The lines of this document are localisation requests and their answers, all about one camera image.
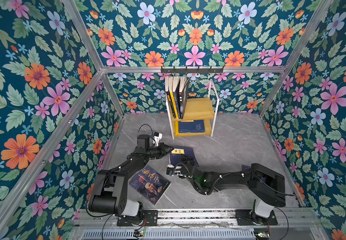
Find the wire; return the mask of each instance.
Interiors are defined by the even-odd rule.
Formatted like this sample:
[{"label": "wire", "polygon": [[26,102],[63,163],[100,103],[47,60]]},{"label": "wire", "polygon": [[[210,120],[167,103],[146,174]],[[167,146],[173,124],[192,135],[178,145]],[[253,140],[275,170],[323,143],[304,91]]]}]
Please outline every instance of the wire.
[{"label": "wire", "polygon": [[286,233],[283,237],[281,237],[279,240],[282,240],[286,237],[286,235],[288,235],[288,232],[289,232],[289,221],[288,221],[288,217],[286,216],[286,214],[279,208],[275,207],[276,209],[280,210],[284,215],[285,215],[285,218],[286,218],[286,222],[288,223],[288,228],[286,229]]},{"label": "wire", "polygon": [[103,227],[105,226],[106,222],[108,222],[108,220],[109,220],[109,218],[110,218],[111,216],[113,216],[113,214],[110,215],[110,216],[108,217],[108,219],[105,221],[105,223],[104,223],[103,226],[102,226],[102,231],[101,231],[101,239],[102,239],[102,240],[103,240]]}]

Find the white metal frame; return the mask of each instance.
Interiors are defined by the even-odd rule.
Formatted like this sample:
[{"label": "white metal frame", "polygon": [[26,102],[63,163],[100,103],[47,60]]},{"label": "white metal frame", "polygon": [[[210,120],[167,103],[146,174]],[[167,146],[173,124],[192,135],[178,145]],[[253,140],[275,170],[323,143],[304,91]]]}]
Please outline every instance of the white metal frame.
[{"label": "white metal frame", "polygon": [[[214,90],[214,93],[216,94],[217,103],[216,103],[216,108],[214,110],[214,118],[213,118],[213,124],[212,124],[212,134],[210,135],[211,137],[213,137],[214,125],[216,124],[216,117],[217,117],[218,105],[219,105],[219,102],[220,102],[220,98],[218,96],[217,89],[216,89],[216,87],[214,85],[213,80],[209,80],[209,89],[208,89],[208,96],[207,96],[208,98],[210,98],[210,91],[211,91],[212,88]],[[168,112],[170,132],[172,134],[172,139],[174,139],[173,125],[172,125],[172,119],[171,119],[171,116],[170,116],[170,110],[169,110],[170,107],[169,107],[169,102],[168,102],[168,96],[165,96],[165,105],[166,105],[166,110]]]}]

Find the marble tile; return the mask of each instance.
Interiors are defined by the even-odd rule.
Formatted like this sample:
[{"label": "marble tile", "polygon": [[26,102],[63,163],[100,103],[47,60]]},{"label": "marble tile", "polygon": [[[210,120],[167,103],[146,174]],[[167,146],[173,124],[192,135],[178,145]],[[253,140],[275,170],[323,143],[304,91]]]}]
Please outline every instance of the marble tile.
[{"label": "marble tile", "polygon": [[[256,114],[219,114],[213,137],[191,136],[171,138],[169,120],[166,114],[126,115],[120,137],[110,160],[115,167],[126,160],[134,150],[137,131],[142,124],[149,124],[153,131],[163,134],[162,142],[171,146],[192,147],[195,151],[199,169],[202,171],[234,172],[241,165],[260,163],[285,175],[273,144],[266,134],[265,126]],[[144,126],[141,134],[149,134]],[[150,160],[148,165],[171,181],[170,187],[156,205],[151,204],[132,187],[128,187],[128,198],[141,201],[150,208],[250,208],[257,196],[244,189],[227,189],[209,196],[198,194],[186,179],[165,175],[169,156]],[[286,182],[286,192],[292,193]],[[298,207],[295,197],[286,197],[287,207]]]}]

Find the book cover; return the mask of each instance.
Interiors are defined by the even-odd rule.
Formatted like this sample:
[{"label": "book cover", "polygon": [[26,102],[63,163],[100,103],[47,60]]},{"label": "book cover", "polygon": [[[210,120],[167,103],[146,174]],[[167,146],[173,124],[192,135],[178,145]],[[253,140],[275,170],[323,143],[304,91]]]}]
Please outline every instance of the book cover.
[{"label": "book cover", "polygon": [[147,198],[153,205],[156,205],[169,187],[170,181],[161,176],[153,168],[145,166],[134,175],[129,185]]},{"label": "book cover", "polygon": [[175,166],[177,163],[181,162],[181,155],[192,157],[195,161],[195,166],[199,166],[195,157],[195,152],[191,147],[174,147],[173,151],[169,153],[170,164]]},{"label": "book cover", "polygon": [[178,133],[200,133],[205,132],[204,120],[193,122],[178,122]]}]

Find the yellow wooden shelf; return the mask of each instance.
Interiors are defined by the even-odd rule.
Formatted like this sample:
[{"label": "yellow wooden shelf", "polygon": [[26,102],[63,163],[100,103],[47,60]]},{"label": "yellow wooden shelf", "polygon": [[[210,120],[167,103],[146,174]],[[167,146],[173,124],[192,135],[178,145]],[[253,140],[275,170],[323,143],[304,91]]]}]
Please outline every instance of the yellow wooden shelf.
[{"label": "yellow wooden shelf", "polygon": [[210,120],[204,119],[204,125],[205,125],[205,132],[201,132],[201,133],[176,133],[176,122],[172,122],[173,134],[175,137],[211,135],[212,134],[212,127],[210,126]]},{"label": "yellow wooden shelf", "polygon": [[210,98],[188,98],[184,113],[184,119],[173,118],[171,110],[169,111],[172,122],[191,121],[202,119],[213,119],[214,110]]}]

